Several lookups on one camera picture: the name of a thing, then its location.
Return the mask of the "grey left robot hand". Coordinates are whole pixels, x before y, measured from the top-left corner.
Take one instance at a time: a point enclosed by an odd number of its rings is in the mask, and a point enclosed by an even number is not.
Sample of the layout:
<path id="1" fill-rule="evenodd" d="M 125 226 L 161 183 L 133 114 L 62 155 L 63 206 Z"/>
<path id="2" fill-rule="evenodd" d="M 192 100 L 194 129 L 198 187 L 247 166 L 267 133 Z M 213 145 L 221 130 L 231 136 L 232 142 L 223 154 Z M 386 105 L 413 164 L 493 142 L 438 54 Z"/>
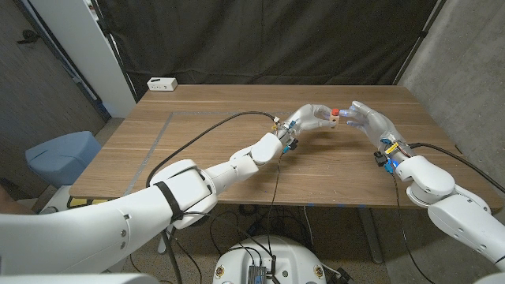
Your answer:
<path id="1" fill-rule="evenodd" d="M 290 127 L 291 122 L 294 125 L 291 129 L 296 136 L 304 131 L 314 130 L 321 127 L 335 127 L 338 121 L 331 118 L 332 109 L 320 104 L 305 104 L 297 111 L 292 113 L 284 122 L 283 125 Z"/>

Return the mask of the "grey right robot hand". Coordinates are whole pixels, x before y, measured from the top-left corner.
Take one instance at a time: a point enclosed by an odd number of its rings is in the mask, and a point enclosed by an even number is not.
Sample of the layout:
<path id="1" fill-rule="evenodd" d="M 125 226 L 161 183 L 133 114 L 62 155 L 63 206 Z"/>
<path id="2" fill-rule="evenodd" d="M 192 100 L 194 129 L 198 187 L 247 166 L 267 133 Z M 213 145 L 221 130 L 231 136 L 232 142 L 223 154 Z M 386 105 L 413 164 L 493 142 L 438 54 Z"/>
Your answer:
<path id="1" fill-rule="evenodd" d="M 398 157 L 401 161 L 415 155 L 393 122 L 364 103 L 353 101 L 350 108 L 340 110 L 339 115 L 348 118 L 346 124 L 362 131 L 378 150 L 386 149 L 386 144 L 382 142 L 382 139 L 388 139 L 392 143 L 398 142 L 403 150 Z"/>

